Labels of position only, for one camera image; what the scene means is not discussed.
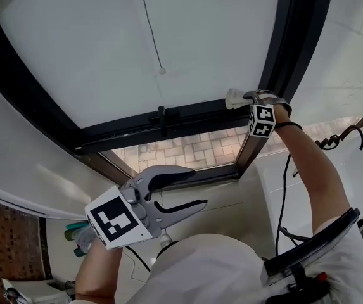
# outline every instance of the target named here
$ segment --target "brick pavement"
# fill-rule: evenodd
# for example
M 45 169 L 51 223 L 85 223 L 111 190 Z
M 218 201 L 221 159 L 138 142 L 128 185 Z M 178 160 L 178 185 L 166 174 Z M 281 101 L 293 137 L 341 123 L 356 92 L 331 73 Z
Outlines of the brick pavement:
M 340 134 L 358 117 L 345 117 L 324 123 L 305 126 L 304 131 L 313 140 Z M 223 165 L 235 161 L 245 140 L 247 126 L 218 130 L 165 141 L 129 146 L 113 150 L 136 172 L 152 165 L 181 165 L 192 169 Z M 285 149 L 280 137 L 274 132 L 261 150 L 267 155 Z

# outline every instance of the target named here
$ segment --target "black window frame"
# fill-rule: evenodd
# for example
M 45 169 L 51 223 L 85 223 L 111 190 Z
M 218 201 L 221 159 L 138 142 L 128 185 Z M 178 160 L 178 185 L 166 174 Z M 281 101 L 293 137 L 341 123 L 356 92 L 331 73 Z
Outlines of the black window frame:
M 317 46 L 329 3 L 278 0 L 259 89 L 291 101 Z M 1 26 L 0 93 L 45 136 L 119 185 L 135 172 L 107 150 L 244 126 L 250 116 L 248 107 L 228 110 L 224 99 L 219 99 L 166 110 L 161 106 L 158 111 L 80 129 L 31 74 Z M 266 141 L 247 135 L 235 163 L 198 170 L 194 177 L 172 187 L 238 179 Z

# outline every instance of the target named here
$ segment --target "white wall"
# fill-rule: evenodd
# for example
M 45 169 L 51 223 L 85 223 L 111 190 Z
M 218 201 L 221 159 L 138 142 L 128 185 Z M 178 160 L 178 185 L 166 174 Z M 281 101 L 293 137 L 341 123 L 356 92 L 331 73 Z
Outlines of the white wall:
M 46 215 L 84 217 L 113 185 L 40 133 L 0 95 L 0 198 Z
M 277 0 L 0 0 L 11 44 L 81 128 L 256 89 Z
M 331 0 L 291 105 L 302 125 L 363 115 L 363 0 Z

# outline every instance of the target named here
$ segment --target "white cloth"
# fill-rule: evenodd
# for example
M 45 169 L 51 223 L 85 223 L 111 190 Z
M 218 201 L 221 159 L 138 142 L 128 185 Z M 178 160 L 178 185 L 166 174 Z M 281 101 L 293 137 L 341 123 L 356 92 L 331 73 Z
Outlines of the white cloth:
M 128 304 L 252 304 L 287 293 L 293 278 L 262 287 L 262 266 L 256 253 L 238 240 L 215 234 L 189 237 L 160 255 Z M 316 303 L 363 303 L 363 240 L 357 225 L 305 271 L 328 276 L 330 292 Z

